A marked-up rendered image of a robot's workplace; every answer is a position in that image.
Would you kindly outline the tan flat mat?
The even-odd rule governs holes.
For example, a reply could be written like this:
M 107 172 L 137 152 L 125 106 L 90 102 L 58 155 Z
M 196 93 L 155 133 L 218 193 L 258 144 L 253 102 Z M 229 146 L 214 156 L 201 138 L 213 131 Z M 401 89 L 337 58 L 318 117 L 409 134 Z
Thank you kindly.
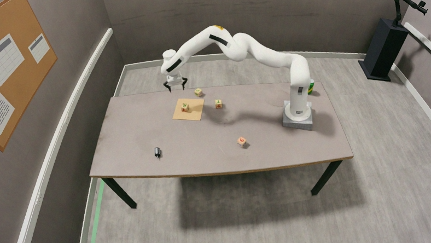
M 188 112 L 182 112 L 183 103 L 189 104 Z M 199 99 L 178 99 L 173 119 L 179 120 L 201 120 L 204 100 Z

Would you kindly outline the green drink can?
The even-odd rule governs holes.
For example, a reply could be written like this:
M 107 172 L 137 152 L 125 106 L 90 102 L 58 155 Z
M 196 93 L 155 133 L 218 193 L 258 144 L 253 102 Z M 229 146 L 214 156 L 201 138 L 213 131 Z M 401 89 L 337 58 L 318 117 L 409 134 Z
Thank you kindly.
M 312 93 L 313 86 L 314 86 L 314 80 L 313 80 L 313 79 L 311 79 L 310 86 L 308 87 L 308 94 L 311 94 L 311 93 Z

